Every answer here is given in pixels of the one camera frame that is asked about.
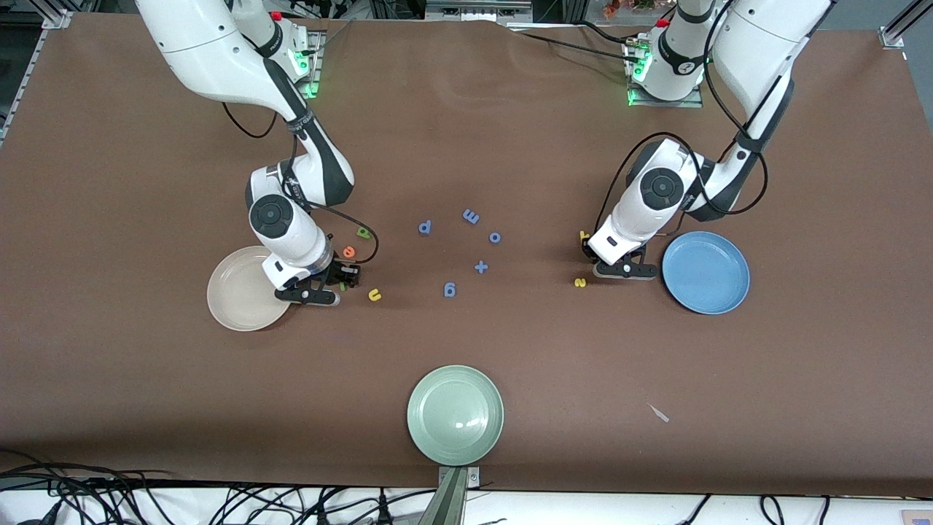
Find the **white floor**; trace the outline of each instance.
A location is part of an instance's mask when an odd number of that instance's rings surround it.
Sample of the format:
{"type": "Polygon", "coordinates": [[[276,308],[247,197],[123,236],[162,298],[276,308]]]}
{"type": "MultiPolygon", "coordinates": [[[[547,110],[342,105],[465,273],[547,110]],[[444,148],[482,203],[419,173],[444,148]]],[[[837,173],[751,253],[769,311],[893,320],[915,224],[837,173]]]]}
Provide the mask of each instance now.
{"type": "MultiPolygon", "coordinates": [[[[411,490],[388,490],[391,499],[411,490]]],[[[270,490],[263,497],[273,498],[281,490],[270,490]]],[[[224,489],[165,489],[153,490],[162,508],[175,525],[206,525],[216,510],[224,503],[224,489]]],[[[303,490],[304,502],[311,505],[317,501],[317,489],[303,490]]],[[[337,508],[354,501],[378,496],[376,489],[351,489],[338,494],[327,502],[327,507],[337,508]]],[[[148,496],[136,493],[140,508],[151,525],[167,525],[148,496]]],[[[501,521],[503,525],[677,525],[687,519],[702,496],[660,494],[584,494],[555,492],[470,492],[466,504],[464,525],[483,525],[501,521]]],[[[430,494],[412,497],[391,505],[394,517],[418,514],[425,509],[430,494]]],[[[818,497],[779,497],[787,525],[815,525],[818,521],[823,500],[818,497]]],[[[27,519],[40,519],[51,508],[55,499],[43,490],[19,490],[0,494],[0,525],[16,525],[27,519]]],[[[300,508],[297,494],[283,499],[285,504],[300,508]]],[[[245,523],[250,512],[263,504],[252,500],[236,509],[225,523],[245,523]]],[[[332,525],[340,525],[358,518],[374,504],[364,504],[337,514],[328,514],[332,525]]],[[[104,516],[92,503],[86,503],[92,518],[104,516]]],[[[833,498],[826,525],[920,525],[910,518],[902,518],[901,511],[926,511],[933,518],[933,502],[918,502],[886,499],[833,498]]],[[[292,517],[284,512],[265,512],[253,523],[288,525],[292,517]]],[[[315,523],[314,518],[307,521],[315,523]]],[[[63,509],[56,525],[79,525],[77,512],[63,509]]],[[[713,496],[694,521],[694,525],[768,525],[759,510],[757,496],[713,496]]]]}

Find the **plate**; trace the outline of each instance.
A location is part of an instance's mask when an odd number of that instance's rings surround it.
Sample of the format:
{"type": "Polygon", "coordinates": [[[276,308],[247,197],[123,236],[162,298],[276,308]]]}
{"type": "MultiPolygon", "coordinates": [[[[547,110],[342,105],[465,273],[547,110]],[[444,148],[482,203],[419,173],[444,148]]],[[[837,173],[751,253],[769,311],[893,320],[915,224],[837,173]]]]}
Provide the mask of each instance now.
{"type": "Polygon", "coordinates": [[[447,466],[479,461],[502,433],[505,409],[493,381],[469,366],[443,366],[411,393],[411,440],[428,459],[447,466]]]}
{"type": "Polygon", "coordinates": [[[740,305],[751,283],[742,252],[726,237],[710,232],[674,239],[664,252],[661,275],[680,304],[707,315],[740,305]]]}
{"type": "Polygon", "coordinates": [[[217,322],[252,332],[282,317],[290,303],[275,298],[275,287],[262,271],[270,254],[263,246],[241,248],[217,265],[207,283],[207,307],[217,322]]]}

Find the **cable connector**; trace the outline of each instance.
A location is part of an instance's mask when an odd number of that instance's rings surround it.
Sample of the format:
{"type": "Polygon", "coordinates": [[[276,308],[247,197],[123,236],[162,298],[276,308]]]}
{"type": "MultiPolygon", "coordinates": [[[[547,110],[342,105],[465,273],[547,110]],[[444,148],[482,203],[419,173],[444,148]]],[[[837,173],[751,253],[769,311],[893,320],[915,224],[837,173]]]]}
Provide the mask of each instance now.
{"type": "Polygon", "coordinates": [[[379,489],[379,517],[376,525],[392,525],[392,515],[389,514],[389,502],[385,499],[385,490],[379,489]]]}

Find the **beige plate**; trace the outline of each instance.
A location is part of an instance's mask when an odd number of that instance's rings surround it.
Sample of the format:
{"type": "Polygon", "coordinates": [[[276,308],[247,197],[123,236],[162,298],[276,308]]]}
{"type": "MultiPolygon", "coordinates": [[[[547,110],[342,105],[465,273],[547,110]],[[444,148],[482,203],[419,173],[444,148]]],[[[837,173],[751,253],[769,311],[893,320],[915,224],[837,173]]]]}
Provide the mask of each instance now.
{"type": "Polygon", "coordinates": [[[275,288],[262,271],[271,252],[251,246],[228,255],[207,283],[207,307],[217,322],[237,332],[252,332],[276,322],[290,303],[275,298],[275,288]]]}

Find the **metal stand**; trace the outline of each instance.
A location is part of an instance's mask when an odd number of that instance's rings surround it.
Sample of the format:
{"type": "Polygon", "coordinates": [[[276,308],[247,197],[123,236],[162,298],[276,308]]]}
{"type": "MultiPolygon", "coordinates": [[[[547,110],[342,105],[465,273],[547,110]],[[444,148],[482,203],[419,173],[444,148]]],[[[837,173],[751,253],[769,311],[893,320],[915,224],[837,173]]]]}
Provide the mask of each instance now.
{"type": "Polygon", "coordinates": [[[479,470],[477,467],[441,467],[440,487],[418,525],[460,525],[467,504],[467,487],[480,484],[479,470]]]}
{"type": "Polygon", "coordinates": [[[886,50],[904,47],[904,33],[933,7],[933,0],[912,0],[890,23],[878,30],[878,37],[886,50]]]}

